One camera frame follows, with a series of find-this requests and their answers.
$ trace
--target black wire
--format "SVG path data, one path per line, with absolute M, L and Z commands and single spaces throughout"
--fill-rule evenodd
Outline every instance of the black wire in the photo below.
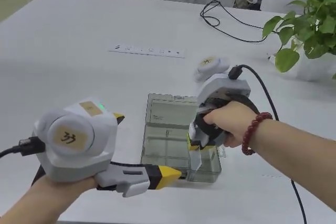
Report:
M 234 39 L 237 39 L 239 41 L 243 41 L 243 42 L 248 42 L 248 43 L 260 43 L 260 42 L 263 42 L 265 39 L 267 39 L 268 36 L 266 36 L 265 38 L 263 38 L 262 40 L 245 40 L 245 39 L 241 39 L 241 38 L 238 38 L 238 37 L 235 37 L 231 34 L 228 34 L 226 32 L 224 32 L 223 30 L 220 30 L 219 28 L 217 28 L 217 26 L 219 26 L 221 24 L 221 21 L 219 21 L 218 18 L 216 17 L 213 17 L 213 16 L 206 16 L 205 14 L 207 12 L 209 12 L 210 10 L 212 10 L 213 8 L 217 7 L 217 6 L 220 6 L 228 15 L 230 15 L 233 19 L 235 19 L 236 21 L 238 21 L 239 23 L 243 24 L 243 25 L 246 25 L 246 26 L 250 26 L 250 27 L 255 27 L 255 28 L 258 28 L 258 29 L 263 29 L 262 27 L 259 27 L 259 26 L 255 26 L 255 25 L 251 25 L 251 24 L 248 24 L 248 23 L 245 23 L 241 20 L 239 20 L 238 18 L 236 18 L 234 15 L 232 15 L 221 3 L 220 1 L 218 0 L 212 0 L 210 3 L 206 4 L 204 6 L 204 8 L 202 9 L 202 11 L 200 12 L 200 16 L 203 18 L 203 20 L 209 25 L 211 26 L 212 28 L 215 28 L 217 31 L 220 31 L 221 33 L 231 37 L 231 38 L 234 38 Z M 207 19 L 214 19 L 217 21 L 217 24 L 211 24 L 211 22 Z
M 258 81 L 260 82 L 260 85 L 262 86 L 264 92 L 265 92 L 265 95 L 268 99 L 268 102 L 269 104 L 271 105 L 271 108 L 272 108 L 272 111 L 273 111 L 273 114 L 274 114 L 274 118 L 275 120 L 279 121 L 279 116 L 278 116 L 278 113 L 277 113 L 277 110 L 275 109 L 275 106 L 273 104 L 273 101 L 272 101 L 272 98 L 271 96 L 269 95 L 268 93 L 268 90 L 264 84 L 264 82 L 262 81 L 261 77 L 258 75 L 258 73 L 253 69 L 251 68 L 250 66 L 248 65 L 239 65 L 239 67 L 241 68 L 246 68 L 248 69 L 249 71 L 251 71 L 251 73 L 254 74 L 254 76 L 258 79 Z M 292 184 L 292 187 L 294 189 L 294 192 L 295 192 L 295 195 L 296 195 L 296 198 L 298 199 L 298 202 L 299 202 L 299 205 L 300 205 L 300 209 L 301 209 L 301 212 L 302 212 L 302 217 L 303 217 L 303 223 L 304 224 L 307 224 L 307 218 L 306 218 L 306 213 L 304 212 L 304 207 L 303 207 L 303 204 L 302 204 L 302 201 L 301 201 L 301 198 L 300 198 L 300 195 L 299 195 L 299 192 L 296 188 L 296 185 L 295 185 L 295 182 L 291 179 L 291 184 Z
M 4 150 L 3 152 L 0 152 L 0 158 L 6 156 L 7 154 L 10 154 L 10 153 L 17 153 L 17 148 L 16 146 L 12 147 L 12 148 L 9 148 L 9 149 L 6 149 Z

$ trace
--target white power strip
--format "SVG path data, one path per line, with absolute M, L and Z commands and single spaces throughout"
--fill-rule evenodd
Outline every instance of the white power strip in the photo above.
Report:
M 108 51 L 109 52 L 122 52 L 126 54 L 185 58 L 184 50 L 163 49 L 163 48 L 155 48 L 155 47 L 138 47 L 138 46 L 124 45 L 124 44 L 110 45 Z

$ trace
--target black cable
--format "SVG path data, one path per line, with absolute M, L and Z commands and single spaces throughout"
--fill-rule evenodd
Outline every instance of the black cable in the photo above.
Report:
M 238 18 L 236 18 L 233 14 L 231 14 L 221 3 L 220 1 L 218 0 L 212 0 L 210 3 L 206 4 L 204 6 L 204 8 L 202 9 L 202 11 L 200 12 L 200 16 L 203 18 L 204 22 L 207 23 L 209 26 L 211 26 L 212 28 L 215 28 L 217 31 L 220 31 L 221 33 L 231 37 L 231 38 L 234 38 L 234 39 L 237 39 L 239 41 L 243 41 L 243 42 L 248 42 L 248 43 L 260 43 L 260 42 L 263 42 L 265 39 L 267 39 L 268 36 L 266 36 L 265 38 L 263 38 L 262 40 L 245 40 L 245 39 L 241 39 L 241 38 L 238 38 L 238 37 L 235 37 L 231 34 L 228 34 L 227 32 L 223 31 L 223 30 L 220 30 L 219 28 L 217 28 L 217 26 L 219 26 L 221 24 L 221 21 L 219 21 L 218 18 L 216 17 L 213 17 L 213 16 L 206 16 L 205 14 L 207 12 L 209 12 L 210 10 L 212 10 L 213 8 L 217 7 L 217 6 L 220 6 L 228 15 L 230 15 L 233 19 L 235 19 L 236 21 L 238 21 L 239 23 L 243 24 L 243 25 L 246 25 L 246 26 L 250 26 L 250 27 L 255 27 L 255 28 L 258 28 L 258 29 L 263 29 L 262 27 L 259 27 L 259 26 L 255 26 L 255 25 L 251 25 L 251 24 L 248 24 L 248 23 L 245 23 L 241 20 L 239 20 Z M 214 19 L 217 21 L 217 24 L 211 24 L 211 22 L 207 19 Z
M 0 158 L 10 153 L 20 152 L 22 156 L 28 156 L 44 152 L 45 150 L 46 150 L 45 143 L 42 142 L 37 136 L 31 136 L 27 139 L 20 140 L 18 145 L 6 149 L 3 152 L 0 152 Z
M 12 148 L 9 148 L 9 149 L 6 149 L 4 150 L 3 152 L 0 152 L 0 158 L 8 155 L 8 154 L 11 154 L 11 153 L 18 153 L 20 150 L 18 148 L 18 146 L 13 146 Z
M 267 97 L 267 100 L 268 100 L 268 102 L 269 102 L 269 104 L 270 104 L 270 106 L 272 108 L 272 111 L 273 111 L 273 114 L 274 114 L 274 118 L 275 118 L 276 121 L 279 121 L 279 116 L 278 116 L 277 110 L 275 109 L 274 103 L 272 101 L 271 96 L 269 95 L 269 92 L 268 92 L 268 90 L 267 90 L 264 82 L 262 81 L 261 77 L 258 75 L 258 73 L 252 67 L 250 67 L 248 65 L 235 66 L 230 71 L 230 73 L 228 75 L 229 78 L 233 79 L 233 80 L 236 80 L 240 76 L 240 74 L 242 73 L 242 68 L 248 69 L 258 79 L 261 87 L 264 90 L 264 93 L 265 93 L 265 95 Z M 295 182 L 292 179 L 290 181 L 291 181 L 292 187 L 294 189 L 296 198 L 298 199 L 298 202 L 299 202 L 299 205 L 300 205 L 300 209 L 301 209 L 301 213 L 302 213 L 302 217 L 303 217 L 303 223 L 307 224 L 306 213 L 304 212 L 304 207 L 303 207 L 303 204 L 302 204 L 302 201 L 301 201 L 301 197 L 300 197 L 299 192 L 298 192 L 298 190 L 296 188 Z

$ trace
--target white pot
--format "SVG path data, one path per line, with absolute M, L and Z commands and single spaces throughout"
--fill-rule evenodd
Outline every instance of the white pot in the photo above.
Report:
M 336 73 L 336 55 L 326 53 L 320 58 L 309 59 L 304 52 L 302 42 L 298 39 L 294 40 L 295 44 L 299 45 L 296 52 L 299 53 L 300 59 L 288 72 L 283 74 L 302 81 L 331 79 Z

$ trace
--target green indicator light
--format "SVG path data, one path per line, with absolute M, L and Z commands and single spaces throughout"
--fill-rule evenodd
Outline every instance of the green indicator light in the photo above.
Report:
M 101 109 L 105 110 L 105 107 L 104 107 L 103 104 L 99 103 L 99 107 L 100 107 Z

